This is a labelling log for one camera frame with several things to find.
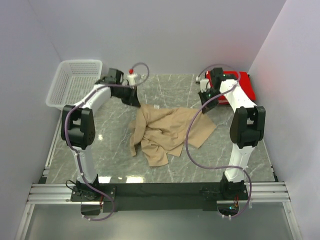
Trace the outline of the beige t-shirt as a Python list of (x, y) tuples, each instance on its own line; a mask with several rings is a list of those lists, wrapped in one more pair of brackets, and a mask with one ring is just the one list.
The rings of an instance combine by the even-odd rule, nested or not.
[(135, 120), (129, 124), (132, 130), (130, 154), (136, 156), (137, 146), (141, 146), (150, 167), (167, 165), (167, 154), (181, 155), (188, 127), (197, 111), (195, 108), (156, 108), (155, 105), (142, 104)]

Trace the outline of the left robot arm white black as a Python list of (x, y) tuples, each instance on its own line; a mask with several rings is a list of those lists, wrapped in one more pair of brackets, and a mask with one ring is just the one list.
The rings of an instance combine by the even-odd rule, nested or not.
[(74, 156), (76, 187), (88, 201), (96, 200), (101, 193), (91, 148), (96, 136), (94, 115), (111, 97), (132, 107), (140, 106), (137, 86), (99, 83), (79, 102), (62, 109), (61, 138)]

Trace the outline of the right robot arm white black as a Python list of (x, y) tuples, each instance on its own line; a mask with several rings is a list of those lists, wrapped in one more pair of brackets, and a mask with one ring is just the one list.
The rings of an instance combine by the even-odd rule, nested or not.
[(230, 200), (244, 189), (243, 170), (248, 164), (251, 153), (264, 137), (266, 110), (255, 104), (256, 95), (250, 76), (244, 71), (224, 71), (216, 67), (205, 72), (200, 84), (201, 111), (206, 114), (219, 104), (228, 104), (233, 110), (229, 128), (232, 151), (228, 168), (220, 181), (219, 193)]

